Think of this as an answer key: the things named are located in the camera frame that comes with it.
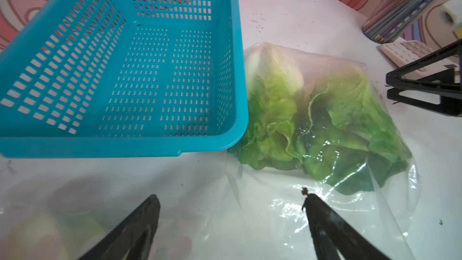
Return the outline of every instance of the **white table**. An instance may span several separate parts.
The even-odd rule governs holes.
[[[385,74],[393,70],[393,65],[378,51],[378,44],[361,33],[360,27],[366,20],[363,15],[337,0],[239,1],[244,48],[267,41],[366,63],[372,81],[386,98]],[[458,259],[458,240],[462,238],[462,221],[458,217],[462,211],[462,124],[458,118],[405,104],[392,105],[392,101],[387,99],[385,102],[416,158],[424,183],[409,230],[408,243],[417,260]],[[195,168],[194,163],[220,159],[223,159],[223,153],[183,154],[164,159],[2,161],[0,191],[15,187],[15,196],[36,203],[40,199],[31,193],[34,189],[53,189],[69,179],[84,179],[77,181],[74,186],[66,186],[65,192],[72,195],[70,202],[93,197],[100,191],[111,194],[130,191],[139,199],[144,199],[152,192],[145,187],[155,190],[161,185],[153,180],[154,176],[159,176],[153,172],[154,165],[165,168],[161,181],[180,178],[182,184],[177,187],[180,190],[193,182],[201,184],[201,181],[208,181],[197,176],[201,167],[198,165]],[[181,175],[169,173],[169,167],[185,164],[188,168]],[[105,175],[105,178],[94,175]],[[109,192],[105,191],[103,184],[107,178],[117,182],[117,187],[112,187]],[[139,185],[125,184],[128,178],[135,179]],[[133,199],[133,202],[139,203],[139,199]],[[3,207],[0,206],[0,221],[3,220],[2,213]]]
[[[359,61],[417,161],[424,185],[407,241],[417,260],[459,259],[462,122],[386,99],[393,63],[361,32],[366,17],[337,0],[239,0],[244,48],[270,43]]]

